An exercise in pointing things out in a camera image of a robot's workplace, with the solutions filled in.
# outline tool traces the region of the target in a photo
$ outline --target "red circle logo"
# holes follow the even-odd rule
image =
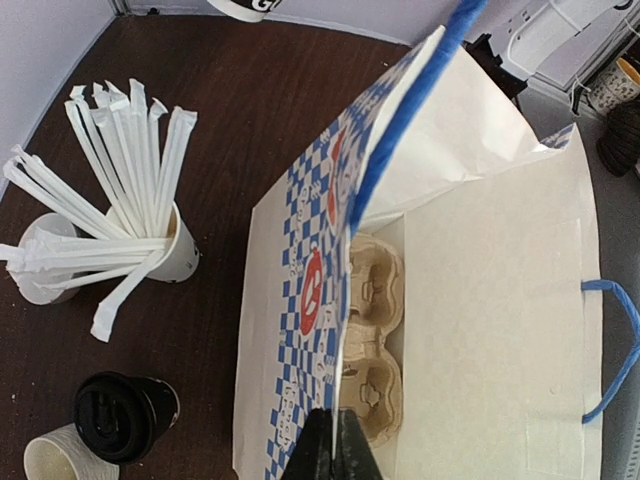
[[[338,220],[338,204],[336,202],[336,177],[338,172],[338,159],[340,158],[340,149],[342,148],[342,142],[344,140],[345,131],[340,132],[338,140],[333,146],[331,151],[331,177],[329,178],[329,200],[327,205],[327,217],[329,219],[329,226],[331,229],[335,229],[336,221]]]
[[[313,331],[322,299],[322,256],[313,248],[304,274],[302,287],[300,331],[305,337]]]

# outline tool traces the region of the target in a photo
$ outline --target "bag handle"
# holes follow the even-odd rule
[[[600,400],[598,406],[582,417],[582,423],[586,424],[595,419],[609,406],[627,378],[627,375],[629,375],[631,368],[636,364],[638,358],[640,358],[640,314],[638,313],[636,306],[631,301],[629,294],[627,294],[627,292],[625,292],[618,283],[611,280],[591,280],[583,282],[582,291],[613,292],[618,301],[622,304],[625,312],[627,312],[627,316],[631,321],[631,326],[633,327],[633,333],[636,339],[635,344],[631,348],[629,355],[627,355],[627,358],[622,365],[622,368],[620,368],[618,375],[613,382],[611,382],[611,385],[609,385],[607,392],[602,397],[602,400]]]
[[[364,212],[373,196],[373,190],[382,178],[396,145],[400,142],[411,120],[427,99],[449,62],[458,51],[464,37],[484,10],[488,0],[462,0],[447,22],[447,29],[433,55],[404,94],[380,140],[376,144],[356,194],[349,215],[351,236],[355,236]]]

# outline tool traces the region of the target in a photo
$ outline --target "white paper bag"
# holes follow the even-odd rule
[[[385,475],[599,478],[601,422],[581,424],[600,398],[601,361],[600,296],[580,292],[599,277],[585,154],[573,127],[540,144],[482,69],[447,50],[472,13],[364,92],[254,209],[234,413],[241,479],[280,478],[308,413],[336,406],[349,242],[367,204],[362,227],[406,265],[405,420],[374,452]],[[380,146],[407,91],[451,56],[385,170]]]

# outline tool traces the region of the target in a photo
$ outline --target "white paper cup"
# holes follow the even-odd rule
[[[77,237],[77,232],[73,224],[57,213],[46,213],[37,218],[31,225],[27,227],[22,234],[22,238],[18,243],[19,247],[24,247],[27,240],[31,240],[36,233],[36,227],[40,227],[56,235],[62,235],[65,237]],[[78,288],[72,288],[69,290],[54,290],[49,288],[40,288],[36,286],[36,283],[41,285],[47,283],[58,283],[71,280],[74,277],[72,273],[66,273],[62,275],[50,275],[46,272],[43,273],[13,273],[9,272],[13,280],[18,285],[20,294],[30,303],[34,305],[49,305],[51,303],[60,303],[69,300],[76,293]]]
[[[110,222],[122,226],[113,209],[109,209],[106,217]],[[173,239],[171,246],[147,278],[167,283],[184,282],[198,268],[200,252],[175,203],[169,220],[167,237]]]
[[[587,100],[601,115],[640,95],[640,74],[624,58],[609,65],[590,85]]]
[[[282,0],[209,0],[225,15],[243,22],[256,23],[276,8]]]
[[[120,467],[91,453],[73,424],[31,440],[24,471],[27,480],[117,480],[120,475]]]

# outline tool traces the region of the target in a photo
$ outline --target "coffee cup lid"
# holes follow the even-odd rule
[[[151,449],[153,412],[141,395],[127,377],[111,372],[91,377],[80,387],[74,423],[80,438],[98,457],[126,464]]]

